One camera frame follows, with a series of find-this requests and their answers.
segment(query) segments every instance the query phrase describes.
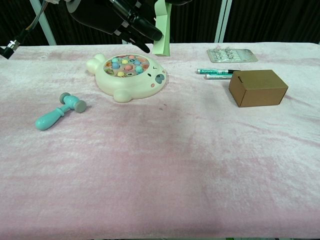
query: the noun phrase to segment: hammer head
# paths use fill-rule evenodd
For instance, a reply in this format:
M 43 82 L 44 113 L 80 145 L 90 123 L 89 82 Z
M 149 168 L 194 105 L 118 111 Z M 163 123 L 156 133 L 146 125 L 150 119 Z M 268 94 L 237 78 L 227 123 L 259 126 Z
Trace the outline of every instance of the hammer head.
M 68 108 L 75 110 L 77 113 L 82 113 L 86 110 L 87 104 L 85 101 L 79 100 L 76 96 L 64 92 L 60 96 L 60 102 Z

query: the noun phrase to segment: cream plastic toy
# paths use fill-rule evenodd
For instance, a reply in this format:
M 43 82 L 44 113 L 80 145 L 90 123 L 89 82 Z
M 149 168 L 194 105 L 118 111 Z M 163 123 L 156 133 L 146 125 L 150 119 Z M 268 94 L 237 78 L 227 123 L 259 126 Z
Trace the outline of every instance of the cream plastic toy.
M 86 62 L 96 83 L 118 103 L 150 97 L 167 81 L 166 71 L 156 61 L 138 54 L 124 54 L 106 59 L 99 53 Z

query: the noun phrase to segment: table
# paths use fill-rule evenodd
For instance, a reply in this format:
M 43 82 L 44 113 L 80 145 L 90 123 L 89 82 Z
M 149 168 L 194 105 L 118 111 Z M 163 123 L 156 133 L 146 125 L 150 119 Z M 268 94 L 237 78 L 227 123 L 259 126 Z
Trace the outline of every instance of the table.
M 206 50 L 250 49 L 213 64 Z M 0 239 L 320 236 L 320 45 L 172 44 L 168 83 L 113 101 L 86 71 L 133 45 L 20 47 L 0 58 Z M 228 80 L 197 68 L 274 70 L 280 105 L 239 108 Z M 69 92 L 85 100 L 46 131 Z

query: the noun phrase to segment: green paper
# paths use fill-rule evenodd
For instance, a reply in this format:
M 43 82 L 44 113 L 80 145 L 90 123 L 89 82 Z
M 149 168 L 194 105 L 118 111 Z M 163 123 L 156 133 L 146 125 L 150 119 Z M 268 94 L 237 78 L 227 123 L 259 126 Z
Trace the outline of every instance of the green paper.
M 157 56 L 170 56 L 170 15 L 171 4 L 165 0 L 158 0 L 154 4 L 155 27 L 159 29 L 163 37 L 159 41 L 153 42 L 152 54 Z

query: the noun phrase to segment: pill blister pack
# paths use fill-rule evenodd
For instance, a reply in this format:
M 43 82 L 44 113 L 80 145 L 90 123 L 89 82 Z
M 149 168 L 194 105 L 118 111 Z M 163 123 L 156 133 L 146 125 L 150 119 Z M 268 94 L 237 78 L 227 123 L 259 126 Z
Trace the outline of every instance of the pill blister pack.
M 212 63 L 253 63 L 257 57 L 249 49 L 214 48 L 206 51 Z

